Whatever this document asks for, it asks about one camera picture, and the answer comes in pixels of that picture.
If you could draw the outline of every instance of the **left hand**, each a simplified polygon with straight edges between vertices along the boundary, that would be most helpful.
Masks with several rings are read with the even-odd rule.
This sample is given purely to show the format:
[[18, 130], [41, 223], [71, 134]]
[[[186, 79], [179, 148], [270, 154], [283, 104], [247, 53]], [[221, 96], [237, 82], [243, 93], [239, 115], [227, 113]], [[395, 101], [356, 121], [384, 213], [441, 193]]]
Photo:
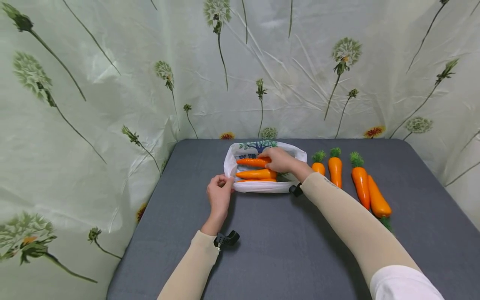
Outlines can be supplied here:
[[207, 195], [210, 202], [210, 216], [200, 230], [206, 235], [216, 236], [227, 218], [230, 206], [230, 195], [233, 193], [234, 178], [217, 175], [207, 186]]

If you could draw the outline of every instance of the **gray tablecloth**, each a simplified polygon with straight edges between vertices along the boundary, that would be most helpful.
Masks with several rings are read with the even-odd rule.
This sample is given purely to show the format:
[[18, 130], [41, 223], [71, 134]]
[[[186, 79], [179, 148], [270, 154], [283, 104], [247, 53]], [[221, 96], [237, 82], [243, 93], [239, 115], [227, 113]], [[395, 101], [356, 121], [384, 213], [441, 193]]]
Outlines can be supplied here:
[[[156, 299], [208, 217], [208, 182], [223, 173], [228, 147], [239, 141], [176, 145], [110, 284], [109, 300]], [[360, 152], [393, 209], [395, 235], [425, 275], [446, 299], [480, 299], [480, 233], [407, 143], [281, 141], [309, 157], [340, 147], [343, 187], [355, 198], [348, 154]], [[221, 252], [205, 300], [371, 298], [355, 258], [304, 196], [236, 193], [223, 232], [231, 230], [240, 241]]]

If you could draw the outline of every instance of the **floral curtain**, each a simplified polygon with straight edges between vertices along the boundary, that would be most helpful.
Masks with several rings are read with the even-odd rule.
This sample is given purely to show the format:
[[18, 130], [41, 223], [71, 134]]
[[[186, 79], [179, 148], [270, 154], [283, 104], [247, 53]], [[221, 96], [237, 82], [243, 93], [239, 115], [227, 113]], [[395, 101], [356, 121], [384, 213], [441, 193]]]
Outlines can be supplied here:
[[6, 0], [2, 295], [104, 298], [186, 138], [401, 139], [480, 228], [479, 3]]

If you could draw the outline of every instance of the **white plastic bag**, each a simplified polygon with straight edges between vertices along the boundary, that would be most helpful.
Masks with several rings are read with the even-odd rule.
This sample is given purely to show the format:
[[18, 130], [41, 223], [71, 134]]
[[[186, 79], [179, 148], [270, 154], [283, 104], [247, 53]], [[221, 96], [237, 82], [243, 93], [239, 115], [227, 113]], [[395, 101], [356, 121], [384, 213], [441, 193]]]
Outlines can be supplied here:
[[[249, 143], [236, 143], [232, 144], [228, 149], [225, 162], [223, 163], [223, 170], [226, 176], [235, 176], [238, 172], [253, 170], [249, 166], [237, 165], [237, 159], [242, 158], [257, 158], [265, 149], [270, 147], [280, 147], [287, 151], [290, 155], [298, 160], [307, 162], [307, 153], [301, 149], [290, 144], [275, 142], [275, 141], [258, 141]], [[235, 182], [234, 188], [238, 192], [258, 192], [258, 193], [286, 193], [292, 185], [297, 185], [299, 182], [293, 176], [285, 176], [292, 181], [285, 182], [271, 182], [271, 181], [248, 181], [248, 182]]]

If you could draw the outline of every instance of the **black clip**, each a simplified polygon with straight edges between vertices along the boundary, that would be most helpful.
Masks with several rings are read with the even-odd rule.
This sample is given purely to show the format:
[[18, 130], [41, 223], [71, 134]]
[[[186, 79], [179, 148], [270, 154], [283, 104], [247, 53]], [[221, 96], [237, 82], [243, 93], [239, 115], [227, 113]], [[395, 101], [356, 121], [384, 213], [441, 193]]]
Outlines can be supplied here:
[[303, 191], [301, 190], [300, 186], [301, 186], [301, 183], [299, 183], [297, 186], [292, 185], [292, 186], [288, 189], [288, 191], [289, 191], [290, 193], [292, 193], [295, 197], [299, 197], [299, 196], [303, 195]]
[[218, 233], [215, 241], [213, 241], [213, 244], [215, 245], [215, 247], [220, 249], [220, 246], [223, 246], [223, 245], [228, 245], [228, 246], [235, 245], [235, 243], [239, 240], [239, 238], [240, 238], [240, 234], [238, 234], [234, 230], [232, 230], [232, 232], [227, 237], [221, 233]]

